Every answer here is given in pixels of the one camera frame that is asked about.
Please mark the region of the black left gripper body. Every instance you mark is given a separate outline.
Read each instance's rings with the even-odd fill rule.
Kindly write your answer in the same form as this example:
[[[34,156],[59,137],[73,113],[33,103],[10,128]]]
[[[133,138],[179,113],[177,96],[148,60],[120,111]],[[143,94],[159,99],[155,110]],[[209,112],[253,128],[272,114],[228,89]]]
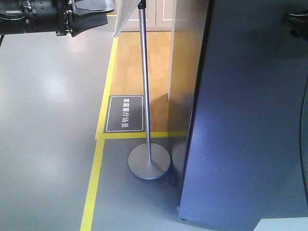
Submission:
[[[114,11],[112,0],[58,0],[56,35],[72,37],[108,24],[107,14]]]

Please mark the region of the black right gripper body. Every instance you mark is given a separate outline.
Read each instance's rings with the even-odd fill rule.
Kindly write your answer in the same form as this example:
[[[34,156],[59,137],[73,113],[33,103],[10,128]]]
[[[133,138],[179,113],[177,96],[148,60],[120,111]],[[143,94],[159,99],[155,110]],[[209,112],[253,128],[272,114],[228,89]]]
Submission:
[[[285,13],[281,19],[281,23],[291,28],[290,34],[296,38],[308,39],[308,10],[305,9],[301,13]]]

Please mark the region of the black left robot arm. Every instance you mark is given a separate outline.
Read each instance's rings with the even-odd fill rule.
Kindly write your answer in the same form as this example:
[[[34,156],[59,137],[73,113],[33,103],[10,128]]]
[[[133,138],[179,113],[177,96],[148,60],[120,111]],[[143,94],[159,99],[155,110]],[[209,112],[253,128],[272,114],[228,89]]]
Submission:
[[[108,24],[112,0],[2,0],[0,34],[78,34]]]

